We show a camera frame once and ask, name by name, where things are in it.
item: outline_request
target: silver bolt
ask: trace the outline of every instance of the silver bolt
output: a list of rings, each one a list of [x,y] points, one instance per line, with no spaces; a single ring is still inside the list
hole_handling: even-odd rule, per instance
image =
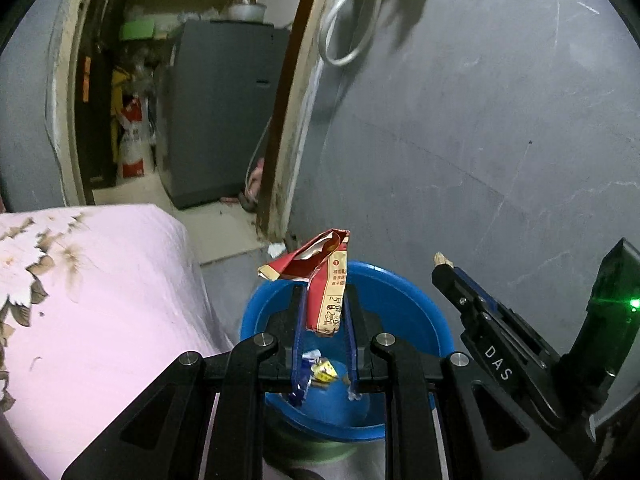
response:
[[[449,360],[451,361],[451,364],[453,364],[454,366],[467,366],[469,364],[469,358],[466,356],[466,354],[463,354],[462,352],[456,352],[455,354],[451,354],[451,357],[449,358]]]
[[[261,332],[254,335],[254,343],[258,346],[269,346],[273,343],[273,336],[268,332]]]
[[[382,346],[391,346],[396,342],[396,337],[388,332],[381,332],[376,336],[376,341]]]
[[[198,353],[192,352],[192,351],[185,352],[184,354],[181,354],[180,357],[178,357],[178,362],[181,365],[185,365],[185,366],[191,366],[197,360],[198,360]]]

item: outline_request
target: white cable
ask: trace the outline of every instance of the white cable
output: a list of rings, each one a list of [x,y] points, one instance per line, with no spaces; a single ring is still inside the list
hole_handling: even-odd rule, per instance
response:
[[[254,154],[251,156],[251,159],[249,160],[249,166],[246,168],[246,174],[244,176],[244,191],[247,191],[249,189],[249,174],[251,173],[251,168],[252,168],[252,165],[254,164],[254,158],[258,154],[258,150],[260,149],[260,146],[262,145],[262,141],[264,140],[264,136],[267,134],[267,131],[268,131],[269,126],[271,124],[271,118],[272,117],[269,117],[269,120],[267,121],[267,125],[264,127],[264,130],[262,131],[262,135],[260,136],[260,140],[258,140],[258,144],[255,145]]]
[[[380,15],[380,7],[382,6],[382,0],[376,0],[373,7],[373,12],[371,13],[371,17],[369,19],[369,24],[367,25],[367,30],[365,31],[363,37],[357,46],[346,56],[341,57],[340,59],[334,59],[329,56],[328,49],[328,37],[329,31],[335,23],[336,18],[338,17],[338,13],[349,0],[338,0],[338,2],[333,6],[333,8],[327,13],[324,22],[322,22],[322,27],[320,28],[320,41],[319,41],[319,51],[320,57],[330,65],[333,66],[345,66],[356,59],[360,54],[363,53],[364,49],[373,38],[373,33],[376,30],[376,23],[378,22],[378,16]]]

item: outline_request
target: gray wall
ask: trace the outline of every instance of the gray wall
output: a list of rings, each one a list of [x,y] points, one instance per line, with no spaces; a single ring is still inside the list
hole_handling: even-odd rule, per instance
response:
[[[0,189],[7,210],[64,205],[46,89],[64,0],[36,0],[0,56]]]
[[[351,229],[350,257],[420,286],[459,341],[441,251],[566,352],[602,257],[640,247],[639,117],[608,0],[385,0],[366,55],[322,75],[290,232]],[[604,412],[638,370],[640,341]]]

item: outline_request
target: blue trash bin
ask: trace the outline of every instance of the blue trash bin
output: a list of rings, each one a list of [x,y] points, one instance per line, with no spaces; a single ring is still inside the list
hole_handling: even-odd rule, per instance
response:
[[[380,316],[386,332],[411,342],[419,351],[445,356],[453,352],[453,339],[438,307],[406,279],[363,262],[348,263],[347,283],[358,291],[360,306]],[[241,339],[263,332],[269,316],[289,306],[295,282],[265,282],[249,301],[240,331]],[[346,373],[345,338],[340,329],[333,337],[306,332],[303,351],[320,349],[340,376]],[[335,381],[328,389],[309,388],[305,403],[294,408],[279,394],[266,394],[268,406],[294,427],[323,440],[362,442],[385,436],[384,394],[348,400],[347,386]]]

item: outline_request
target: red food wrapper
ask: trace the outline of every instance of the red food wrapper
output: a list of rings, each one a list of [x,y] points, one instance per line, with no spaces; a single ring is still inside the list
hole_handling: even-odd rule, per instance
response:
[[[258,269],[268,280],[307,282],[306,328],[331,336],[340,329],[347,280],[349,232],[329,229],[304,246]]]

